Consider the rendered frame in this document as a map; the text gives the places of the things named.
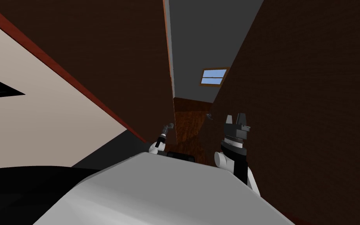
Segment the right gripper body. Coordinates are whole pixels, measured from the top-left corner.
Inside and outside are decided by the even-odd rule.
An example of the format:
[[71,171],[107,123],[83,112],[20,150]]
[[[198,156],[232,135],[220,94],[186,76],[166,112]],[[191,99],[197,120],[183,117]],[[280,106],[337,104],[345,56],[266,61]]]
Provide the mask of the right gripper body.
[[247,139],[247,133],[250,131],[249,126],[244,126],[242,124],[232,124],[225,123],[224,124],[224,135],[231,136],[232,138],[237,139]]

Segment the wooden framed window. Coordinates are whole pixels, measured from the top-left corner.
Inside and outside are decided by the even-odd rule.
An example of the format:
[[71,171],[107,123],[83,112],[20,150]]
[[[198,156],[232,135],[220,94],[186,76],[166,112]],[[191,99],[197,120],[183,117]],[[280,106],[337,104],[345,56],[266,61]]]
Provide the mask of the wooden framed window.
[[204,68],[202,69],[200,86],[220,87],[230,67],[219,67],[219,68]]

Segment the dark brown door leaf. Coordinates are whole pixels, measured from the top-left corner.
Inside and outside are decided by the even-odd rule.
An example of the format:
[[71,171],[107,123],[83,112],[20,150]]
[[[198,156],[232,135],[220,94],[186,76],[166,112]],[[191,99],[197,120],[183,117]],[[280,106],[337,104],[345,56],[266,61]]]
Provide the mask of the dark brown door leaf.
[[200,139],[246,115],[260,195],[310,225],[360,225],[360,0],[264,0]]

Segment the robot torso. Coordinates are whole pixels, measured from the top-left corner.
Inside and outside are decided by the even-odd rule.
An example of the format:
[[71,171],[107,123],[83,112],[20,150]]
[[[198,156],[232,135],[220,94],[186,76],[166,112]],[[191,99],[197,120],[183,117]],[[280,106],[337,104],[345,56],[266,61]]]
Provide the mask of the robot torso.
[[294,225],[227,170],[143,152],[78,183],[34,225]]

